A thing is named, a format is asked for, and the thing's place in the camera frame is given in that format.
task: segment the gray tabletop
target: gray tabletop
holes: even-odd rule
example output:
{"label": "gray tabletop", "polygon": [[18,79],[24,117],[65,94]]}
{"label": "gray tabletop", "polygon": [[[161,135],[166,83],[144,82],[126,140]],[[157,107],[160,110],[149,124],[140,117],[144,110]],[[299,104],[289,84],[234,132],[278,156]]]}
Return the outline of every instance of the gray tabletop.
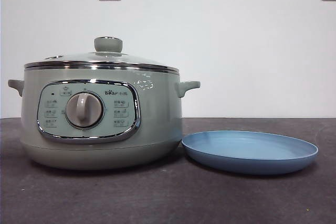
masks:
{"label": "gray tabletop", "polygon": [[148,165],[77,172],[30,161],[19,143],[20,119],[2,119],[2,223],[336,223],[336,119],[189,118],[183,130],[282,134],[320,153],[282,176],[214,170],[182,147]]}

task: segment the chrome trim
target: chrome trim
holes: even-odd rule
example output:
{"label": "chrome trim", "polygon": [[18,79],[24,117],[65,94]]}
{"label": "chrome trim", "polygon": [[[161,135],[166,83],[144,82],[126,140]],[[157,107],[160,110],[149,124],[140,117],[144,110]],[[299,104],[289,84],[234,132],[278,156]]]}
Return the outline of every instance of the chrome trim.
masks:
{"label": "chrome trim", "polygon": [[96,39],[117,39],[117,40],[121,40],[119,38],[115,38],[115,37],[111,37],[111,36],[102,36],[102,37],[97,37]]}
{"label": "chrome trim", "polygon": [[180,75],[179,70],[177,68],[170,68],[166,67],[164,68],[150,68],[148,66],[156,66],[156,65],[147,65],[147,64],[137,64],[137,65],[108,65],[108,64],[88,64],[88,65],[49,65],[49,66],[36,66],[36,67],[27,67],[25,64],[25,71],[30,71],[30,70],[41,70],[41,69],[110,69],[110,70],[133,70],[133,71],[147,71],[147,72],[160,72],[160,73],[171,73],[171,74],[176,74]]}
{"label": "chrome trim", "polygon": [[40,131],[40,133],[43,136],[47,137],[48,139],[50,139],[52,141],[66,143],[66,144],[97,144],[97,143],[108,143],[108,142],[125,140],[125,139],[131,137],[139,129],[140,124],[141,124],[141,110],[140,110],[139,96],[138,96],[138,93],[137,93],[135,87],[132,86],[131,84],[129,84],[127,82],[123,82],[123,81],[96,80],[95,83],[97,83],[97,84],[122,85],[122,86],[128,88],[131,91],[131,93],[133,95],[134,110],[135,110],[135,119],[134,119],[132,125],[127,130],[125,130],[121,133],[114,134],[114,135],[109,135],[109,136],[68,137],[68,136],[53,135],[53,134],[50,134],[50,133],[46,132],[43,129],[42,125],[40,124],[39,120],[38,120],[38,111],[40,109],[42,92],[47,86],[55,85],[55,84],[63,84],[64,82],[67,82],[67,83],[86,83],[86,82],[90,82],[90,80],[82,80],[82,79],[81,80],[61,80],[61,81],[55,81],[55,82],[48,83],[47,85],[45,85],[42,88],[41,93],[40,93],[40,98],[39,98],[39,101],[38,101],[36,121],[37,121],[38,130]]}

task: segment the lid knob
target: lid knob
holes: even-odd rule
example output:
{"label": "lid knob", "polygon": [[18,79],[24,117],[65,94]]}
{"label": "lid knob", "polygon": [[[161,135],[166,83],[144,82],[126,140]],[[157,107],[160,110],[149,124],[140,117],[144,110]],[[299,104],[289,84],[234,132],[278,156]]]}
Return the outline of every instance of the lid knob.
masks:
{"label": "lid knob", "polygon": [[94,39],[97,52],[121,52],[122,40],[110,36],[98,37]]}

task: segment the function label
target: function label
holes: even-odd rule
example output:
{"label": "function label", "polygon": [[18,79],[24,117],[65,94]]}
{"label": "function label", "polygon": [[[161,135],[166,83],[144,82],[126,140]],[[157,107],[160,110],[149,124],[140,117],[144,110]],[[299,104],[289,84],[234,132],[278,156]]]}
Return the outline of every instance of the function label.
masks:
{"label": "function label", "polygon": [[57,100],[47,100],[45,102],[46,108],[57,108]]}
{"label": "function label", "polygon": [[123,110],[115,110],[114,111],[115,118],[126,118],[128,117],[128,111],[126,109]]}
{"label": "function label", "polygon": [[128,104],[129,103],[125,100],[115,100],[114,101],[114,107],[115,108],[127,108]]}
{"label": "function label", "polygon": [[124,119],[114,121],[114,127],[127,127],[127,126],[128,126],[128,121]]}
{"label": "function label", "polygon": [[55,128],[57,127],[57,120],[56,119],[45,120],[44,125],[47,128]]}
{"label": "function label", "polygon": [[57,118],[57,110],[46,110],[44,112],[45,118]]}

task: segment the plastic plate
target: plastic plate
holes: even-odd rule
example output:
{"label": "plastic plate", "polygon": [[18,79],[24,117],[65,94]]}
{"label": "plastic plate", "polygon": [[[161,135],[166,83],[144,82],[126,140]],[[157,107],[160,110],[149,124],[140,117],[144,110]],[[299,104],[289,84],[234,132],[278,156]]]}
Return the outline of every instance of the plastic plate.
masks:
{"label": "plastic plate", "polygon": [[275,175],[308,166],[318,148],[306,141],[250,131],[208,131],[182,139],[187,154],[197,162],[229,172]]}

